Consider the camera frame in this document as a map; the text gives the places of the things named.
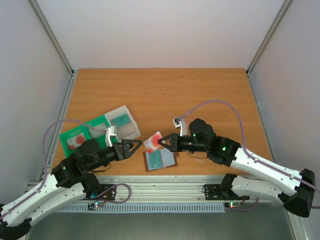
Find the brown leather card holder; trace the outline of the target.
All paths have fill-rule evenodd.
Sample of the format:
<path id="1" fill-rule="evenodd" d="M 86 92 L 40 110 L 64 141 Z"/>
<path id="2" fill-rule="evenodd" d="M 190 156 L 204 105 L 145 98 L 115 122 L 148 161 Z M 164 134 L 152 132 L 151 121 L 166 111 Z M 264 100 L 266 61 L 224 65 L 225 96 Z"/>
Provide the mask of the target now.
<path id="1" fill-rule="evenodd" d="M 160 150 L 162 162 L 163 162 L 163 168 L 160 168 L 160 169 L 176 167 L 178 165 L 177 156 L 173 152 L 169 151 L 166 148 L 162 148 L 158 150 Z M 147 151 L 143 152 L 145 171 L 146 172 L 156 171 L 156 170 L 147 170 L 146 153 Z"/>

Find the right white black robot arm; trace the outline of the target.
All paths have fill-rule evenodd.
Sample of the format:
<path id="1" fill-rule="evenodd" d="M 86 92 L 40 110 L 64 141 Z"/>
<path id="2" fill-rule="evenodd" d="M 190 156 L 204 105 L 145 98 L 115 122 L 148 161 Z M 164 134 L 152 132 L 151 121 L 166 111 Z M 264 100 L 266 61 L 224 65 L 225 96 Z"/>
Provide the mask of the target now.
<path id="1" fill-rule="evenodd" d="M 172 133 L 158 140 L 170 152 L 200 152 L 213 163 L 245 171 L 258 179 L 226 174 L 220 184 L 225 198 L 250 196 L 275 201 L 290 213 L 308 218 L 315 195 L 315 173 L 278 165 L 245 149 L 240 143 L 218 136 L 202 119 L 189 124 L 190 134 Z"/>

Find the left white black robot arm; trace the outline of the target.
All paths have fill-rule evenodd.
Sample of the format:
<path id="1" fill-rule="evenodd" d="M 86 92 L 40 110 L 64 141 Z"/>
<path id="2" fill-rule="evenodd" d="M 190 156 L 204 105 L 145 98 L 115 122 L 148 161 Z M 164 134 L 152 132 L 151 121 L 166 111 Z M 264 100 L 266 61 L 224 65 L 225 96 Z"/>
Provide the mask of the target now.
<path id="1" fill-rule="evenodd" d="M 102 186 L 93 171 L 130 158 L 141 145 L 141 140 L 123 139 L 101 148 L 96 140 L 85 140 L 34 188 L 0 207 L 0 238 L 18 240 L 55 210 L 86 197 L 96 199 Z"/>

